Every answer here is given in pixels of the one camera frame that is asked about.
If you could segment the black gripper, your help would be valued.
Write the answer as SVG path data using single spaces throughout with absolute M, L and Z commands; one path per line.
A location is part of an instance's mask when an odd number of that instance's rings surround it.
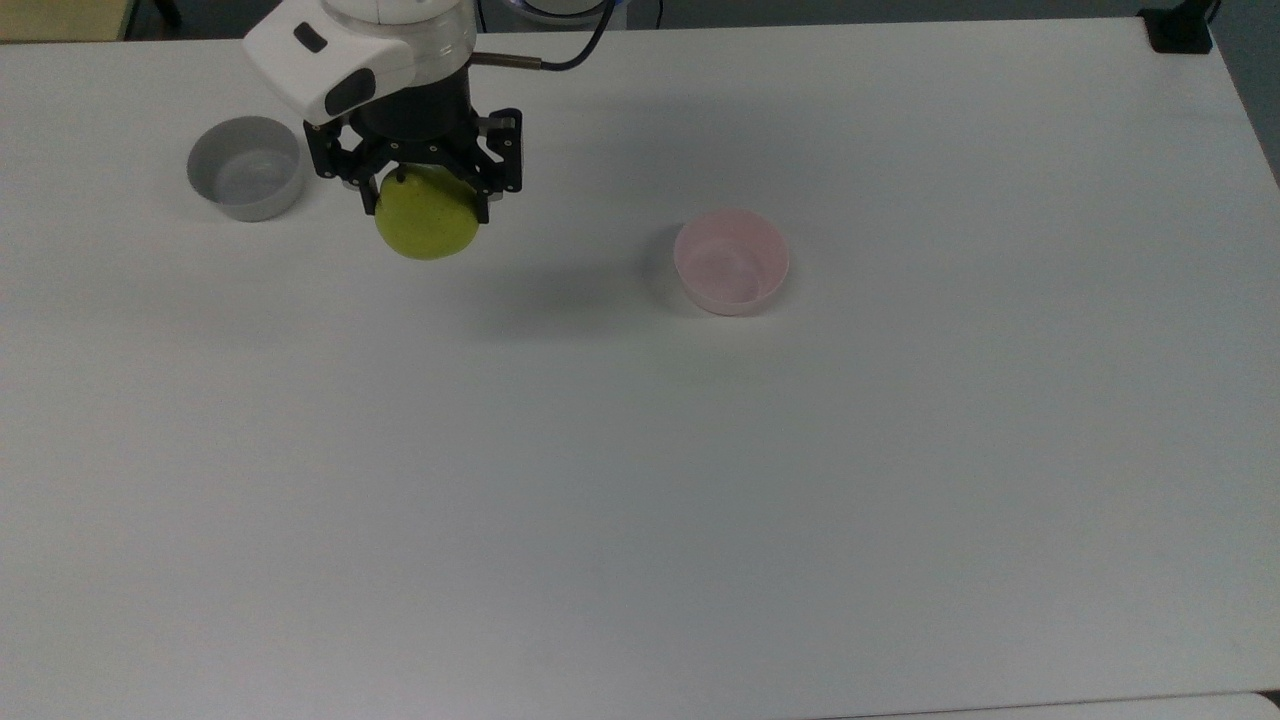
M 375 176 L 387 163 L 428 163 L 439 152 L 461 161 L 460 178 L 472 190 L 480 224 L 490 222 L 493 201 L 524 187 L 524 114 L 516 108 L 476 111 L 467 70 L 367 102 L 349 114 L 349 126 L 361 138 L 353 149 L 342 145 L 342 119 L 306 122 L 305 140 L 315 173 L 358 191 L 366 214 L 376 213 Z

